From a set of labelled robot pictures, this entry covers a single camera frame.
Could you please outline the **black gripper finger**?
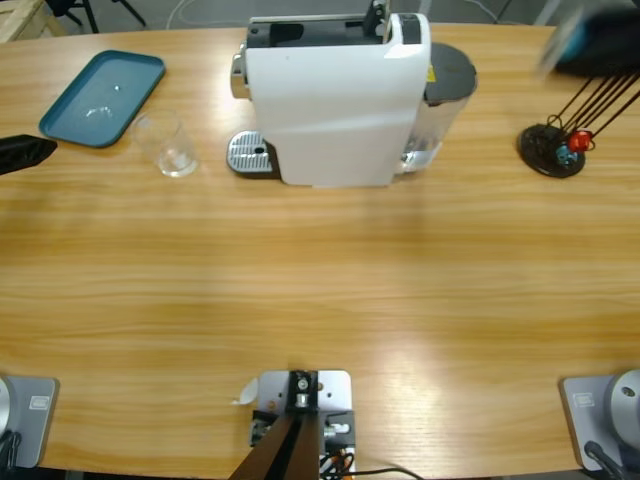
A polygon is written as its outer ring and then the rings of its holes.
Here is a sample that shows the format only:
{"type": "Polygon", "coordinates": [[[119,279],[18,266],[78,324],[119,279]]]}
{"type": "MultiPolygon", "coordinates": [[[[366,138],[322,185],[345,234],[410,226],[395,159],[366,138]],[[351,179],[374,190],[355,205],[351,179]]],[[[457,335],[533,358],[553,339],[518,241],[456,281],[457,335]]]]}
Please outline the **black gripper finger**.
{"type": "Polygon", "coordinates": [[[622,48],[639,45],[639,9],[609,7],[589,12],[584,20],[587,48],[622,48]]]}
{"type": "Polygon", "coordinates": [[[556,61],[554,69],[561,74],[583,78],[636,74],[639,72],[639,48],[588,48],[565,53],[556,61]]]}
{"type": "Polygon", "coordinates": [[[41,164],[57,149],[57,142],[21,134],[0,141],[0,174],[5,175],[41,164]]]}

